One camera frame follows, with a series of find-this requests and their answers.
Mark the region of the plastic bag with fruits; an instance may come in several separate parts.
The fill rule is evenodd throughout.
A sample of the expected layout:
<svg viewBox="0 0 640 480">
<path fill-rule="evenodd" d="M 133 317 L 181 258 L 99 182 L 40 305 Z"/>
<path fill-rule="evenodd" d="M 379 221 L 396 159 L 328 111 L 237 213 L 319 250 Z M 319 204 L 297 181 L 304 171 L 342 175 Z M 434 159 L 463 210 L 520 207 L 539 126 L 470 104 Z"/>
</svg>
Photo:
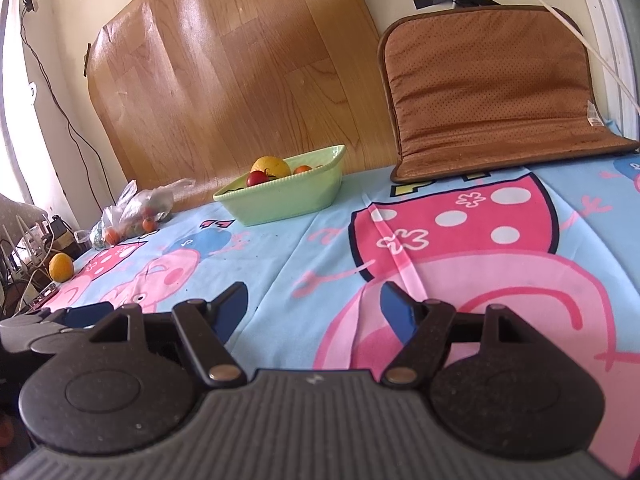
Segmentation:
<svg viewBox="0 0 640 480">
<path fill-rule="evenodd" d="M 116 203 L 108 206 L 85 239 L 94 249 L 113 247 L 124 240 L 153 232 L 176 203 L 194 189 L 193 179 L 179 179 L 159 188 L 138 188 L 131 180 Z"/>
</svg>

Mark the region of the orange tangerine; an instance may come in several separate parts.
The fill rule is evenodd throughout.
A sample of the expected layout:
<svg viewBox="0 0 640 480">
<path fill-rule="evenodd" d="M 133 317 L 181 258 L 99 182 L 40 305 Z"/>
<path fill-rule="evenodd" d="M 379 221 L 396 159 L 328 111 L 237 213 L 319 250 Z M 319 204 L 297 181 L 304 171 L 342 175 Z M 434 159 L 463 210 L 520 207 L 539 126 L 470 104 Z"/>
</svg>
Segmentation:
<svg viewBox="0 0 640 480">
<path fill-rule="evenodd" d="M 309 165 L 300 165 L 293 170 L 293 174 L 304 174 L 305 172 L 311 171 L 313 169 L 314 168 Z"/>
</svg>

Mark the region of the red cherry tomato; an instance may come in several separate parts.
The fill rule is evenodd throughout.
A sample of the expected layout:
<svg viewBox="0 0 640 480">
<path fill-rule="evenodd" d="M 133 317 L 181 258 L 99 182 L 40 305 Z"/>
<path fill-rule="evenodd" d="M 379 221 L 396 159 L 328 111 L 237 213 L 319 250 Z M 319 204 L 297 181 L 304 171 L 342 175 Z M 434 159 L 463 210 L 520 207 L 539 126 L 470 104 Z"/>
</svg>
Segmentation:
<svg viewBox="0 0 640 480">
<path fill-rule="evenodd" d="M 248 188 L 251 188 L 252 186 L 267 183 L 269 181 L 270 177 L 265 173 L 265 171 L 253 170 L 248 174 L 245 184 Z"/>
</svg>

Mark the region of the brown seat cushion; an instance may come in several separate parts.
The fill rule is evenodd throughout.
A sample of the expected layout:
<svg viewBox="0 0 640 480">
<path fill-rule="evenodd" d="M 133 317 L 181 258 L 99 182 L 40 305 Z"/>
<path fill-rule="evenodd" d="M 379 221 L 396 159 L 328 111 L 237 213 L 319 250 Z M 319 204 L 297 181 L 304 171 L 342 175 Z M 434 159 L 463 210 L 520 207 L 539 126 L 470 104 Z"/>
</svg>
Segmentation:
<svg viewBox="0 0 640 480">
<path fill-rule="evenodd" d="M 582 35 L 555 10 L 478 6 L 408 16 L 384 32 L 378 62 L 396 183 L 639 147 L 601 124 Z"/>
</svg>

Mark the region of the small yellow fruit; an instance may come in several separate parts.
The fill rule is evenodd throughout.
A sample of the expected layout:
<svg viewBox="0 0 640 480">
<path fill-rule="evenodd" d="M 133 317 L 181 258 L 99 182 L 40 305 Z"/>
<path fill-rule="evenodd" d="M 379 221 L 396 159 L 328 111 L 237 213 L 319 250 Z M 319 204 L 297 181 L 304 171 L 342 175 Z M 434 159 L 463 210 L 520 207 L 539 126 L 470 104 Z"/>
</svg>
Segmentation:
<svg viewBox="0 0 640 480">
<path fill-rule="evenodd" d="M 64 283 L 75 274 L 74 260 L 64 252 L 58 252 L 49 261 L 48 270 L 52 281 Z"/>
</svg>

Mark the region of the cartoon pig table cloth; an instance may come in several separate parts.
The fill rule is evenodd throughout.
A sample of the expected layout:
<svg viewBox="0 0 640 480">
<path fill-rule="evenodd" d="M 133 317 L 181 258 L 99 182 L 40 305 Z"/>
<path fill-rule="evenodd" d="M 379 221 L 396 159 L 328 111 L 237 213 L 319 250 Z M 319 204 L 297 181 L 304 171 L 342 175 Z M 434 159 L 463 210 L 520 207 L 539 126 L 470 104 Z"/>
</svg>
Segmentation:
<svg viewBox="0 0 640 480">
<path fill-rule="evenodd" d="M 388 281 L 462 312 L 505 304 L 600 382 L 593 454 L 619 474 L 638 466 L 637 155 L 414 185 L 366 171 L 344 177 L 314 214 L 244 226 L 210 203 L 76 266 L 52 309 L 107 301 L 164 312 L 245 283 L 228 349 L 248 372 L 381 374 L 401 347 L 380 308 Z"/>
</svg>

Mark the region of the light green plastic basket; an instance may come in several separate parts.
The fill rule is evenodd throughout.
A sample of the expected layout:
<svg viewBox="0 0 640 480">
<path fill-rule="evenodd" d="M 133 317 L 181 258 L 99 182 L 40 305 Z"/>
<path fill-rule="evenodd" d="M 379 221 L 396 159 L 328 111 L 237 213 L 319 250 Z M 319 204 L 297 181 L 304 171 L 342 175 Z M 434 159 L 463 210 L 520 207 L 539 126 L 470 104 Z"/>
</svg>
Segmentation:
<svg viewBox="0 0 640 480">
<path fill-rule="evenodd" d="M 317 212 L 336 199 L 342 184 L 345 154 L 346 146 L 338 144 L 286 158 L 291 169 L 308 165 L 311 170 L 250 188 L 246 186 L 248 174 L 242 174 L 218 190 L 213 200 L 244 226 Z"/>
</svg>

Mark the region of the large yellow grapefruit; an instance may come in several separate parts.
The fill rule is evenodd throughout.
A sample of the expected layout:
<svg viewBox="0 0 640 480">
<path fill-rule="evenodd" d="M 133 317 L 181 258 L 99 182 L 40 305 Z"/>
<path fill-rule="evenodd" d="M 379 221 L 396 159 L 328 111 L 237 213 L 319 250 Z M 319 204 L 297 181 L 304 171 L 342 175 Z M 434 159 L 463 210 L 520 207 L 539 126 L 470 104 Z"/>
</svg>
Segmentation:
<svg viewBox="0 0 640 480">
<path fill-rule="evenodd" d="M 285 178 L 292 174 L 292 170 L 284 159 L 276 156 L 262 156 L 255 160 L 250 171 L 261 171 L 270 178 Z"/>
</svg>

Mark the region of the wooden laminate board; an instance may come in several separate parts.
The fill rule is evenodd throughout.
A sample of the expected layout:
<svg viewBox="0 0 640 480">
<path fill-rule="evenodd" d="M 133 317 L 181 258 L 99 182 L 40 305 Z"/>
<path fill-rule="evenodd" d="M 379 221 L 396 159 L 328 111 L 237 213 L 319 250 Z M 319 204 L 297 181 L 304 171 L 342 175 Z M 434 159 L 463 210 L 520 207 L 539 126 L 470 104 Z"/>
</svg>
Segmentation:
<svg viewBox="0 0 640 480">
<path fill-rule="evenodd" d="M 342 144 L 349 172 L 396 159 L 364 0 L 132 0 L 87 75 L 126 178 L 191 178 L 197 204 L 264 155 Z"/>
</svg>

